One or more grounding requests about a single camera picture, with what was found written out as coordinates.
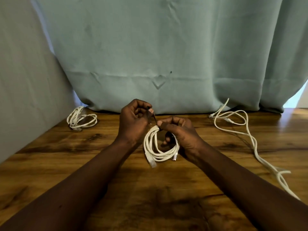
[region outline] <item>curtain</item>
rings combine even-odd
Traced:
[[[282,112],[308,78],[308,0],[36,0],[78,97],[119,112]]]

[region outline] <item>white cable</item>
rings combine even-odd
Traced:
[[[285,170],[285,169],[282,169],[279,168],[279,167],[275,167],[273,165],[271,165],[269,162],[267,162],[266,160],[264,160],[263,158],[261,158],[258,154],[258,151],[257,151],[257,140],[250,134],[250,131],[249,131],[249,128],[248,128],[248,115],[247,113],[244,111],[244,110],[237,110],[235,112],[225,112],[225,113],[222,113],[220,114],[220,112],[224,109],[224,107],[227,105],[229,101],[229,98],[227,99],[226,103],[220,108],[218,109],[215,113],[211,114],[209,116],[209,118],[214,118],[214,125],[222,130],[222,131],[226,131],[226,132],[232,132],[232,133],[237,133],[237,134],[241,134],[241,135],[246,135],[246,136],[249,136],[250,137],[250,140],[251,140],[251,143],[252,143],[252,146],[253,146],[253,151],[254,151],[254,155],[256,157],[256,159],[261,163],[263,164],[265,167],[268,167],[270,168],[273,173],[276,175],[276,179],[277,181],[279,182],[279,184],[283,187],[283,189],[289,193],[290,195],[292,195],[293,197],[297,198],[298,200],[300,200],[296,194],[293,193],[292,190],[289,189],[289,186],[287,184],[287,182],[285,181],[285,179],[283,178],[282,174],[284,173],[291,173],[291,171],[288,171],[288,170]],[[238,112],[244,112],[244,114],[246,115],[246,118],[243,117],[242,115],[238,114]],[[232,116],[233,114],[236,114],[237,116],[239,116],[240,118],[242,118],[244,120],[244,123],[240,124],[240,123],[236,123],[232,120],[230,120],[228,117]],[[219,118],[219,119],[224,119],[226,120],[227,122],[230,122],[232,124],[236,124],[236,125],[240,125],[240,126],[246,126],[246,131],[247,131],[247,134],[246,133],[243,133],[243,132],[238,132],[238,131],[231,131],[231,130],[226,130],[226,129],[222,129],[220,127],[218,127],[216,125],[216,119]]]
[[[152,168],[156,167],[156,161],[165,161],[167,159],[170,159],[171,157],[173,157],[173,160],[176,160],[176,157],[177,157],[177,154],[180,148],[176,137],[173,135],[175,138],[175,146],[169,151],[166,151],[166,152],[160,151],[157,146],[157,132],[158,131],[159,131],[158,126],[152,127],[149,130],[149,132],[146,134],[146,136],[144,137],[144,142],[143,142],[145,156],[147,157],[147,160],[149,164],[152,166]],[[155,147],[159,153],[155,153],[152,149],[153,137],[154,137]]]
[[[81,114],[83,108],[84,108],[83,106],[79,106],[75,108],[66,119],[67,124],[69,124],[70,128],[72,128],[73,130],[81,131],[83,128],[89,128],[89,127],[95,126],[97,123],[96,114],[83,114],[83,115]],[[92,117],[93,119],[89,121],[88,123],[79,125],[78,123],[81,120],[85,119],[86,117]]]

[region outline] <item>person's left hand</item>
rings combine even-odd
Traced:
[[[138,99],[134,99],[122,108],[116,140],[128,142],[132,146],[136,145],[143,136],[153,112],[151,104]]]

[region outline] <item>person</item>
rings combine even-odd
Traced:
[[[133,100],[120,114],[114,142],[66,179],[6,221],[0,231],[78,230],[121,163],[142,141],[152,105]],[[264,230],[308,230],[308,206],[241,167],[198,136],[189,119],[171,116],[157,122],[174,134],[187,159],[198,166]]]

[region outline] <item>brown wood surface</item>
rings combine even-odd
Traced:
[[[260,156],[286,168],[290,188],[308,204],[308,110],[249,113]],[[247,137],[216,129],[208,115],[182,115],[222,153],[278,186],[253,156]],[[99,123],[76,132],[62,121],[0,165],[0,224],[77,170],[117,135],[119,116],[98,114]],[[219,120],[223,128],[244,131]],[[94,207],[85,230],[205,230],[214,217],[222,230],[255,230],[231,200],[196,166],[181,156],[151,168],[139,147],[125,161]]]

